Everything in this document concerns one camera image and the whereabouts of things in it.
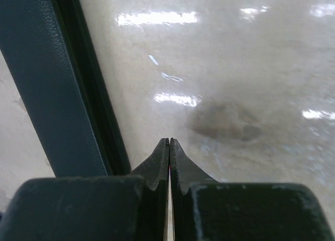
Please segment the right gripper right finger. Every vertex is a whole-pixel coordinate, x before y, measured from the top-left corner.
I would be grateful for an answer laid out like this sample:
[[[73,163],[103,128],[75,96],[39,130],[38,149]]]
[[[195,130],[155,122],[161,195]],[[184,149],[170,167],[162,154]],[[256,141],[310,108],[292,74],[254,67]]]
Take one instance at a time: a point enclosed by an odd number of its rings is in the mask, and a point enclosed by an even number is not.
[[[170,141],[175,240],[334,240],[312,191],[298,183],[218,182]]]

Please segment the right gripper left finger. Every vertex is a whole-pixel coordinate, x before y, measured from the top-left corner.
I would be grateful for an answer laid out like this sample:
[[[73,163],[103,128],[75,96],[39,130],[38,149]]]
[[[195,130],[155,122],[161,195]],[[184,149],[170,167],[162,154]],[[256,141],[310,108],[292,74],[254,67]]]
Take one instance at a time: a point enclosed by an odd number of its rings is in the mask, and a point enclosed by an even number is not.
[[[1,219],[1,240],[167,240],[169,140],[129,175],[32,179]]]

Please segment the black tool case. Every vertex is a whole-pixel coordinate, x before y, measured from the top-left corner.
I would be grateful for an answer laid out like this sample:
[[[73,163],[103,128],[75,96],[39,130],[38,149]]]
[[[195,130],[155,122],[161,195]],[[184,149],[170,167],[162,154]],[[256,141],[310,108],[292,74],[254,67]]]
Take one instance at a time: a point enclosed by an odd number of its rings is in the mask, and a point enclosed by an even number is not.
[[[55,176],[131,172],[80,0],[1,0],[1,51]]]

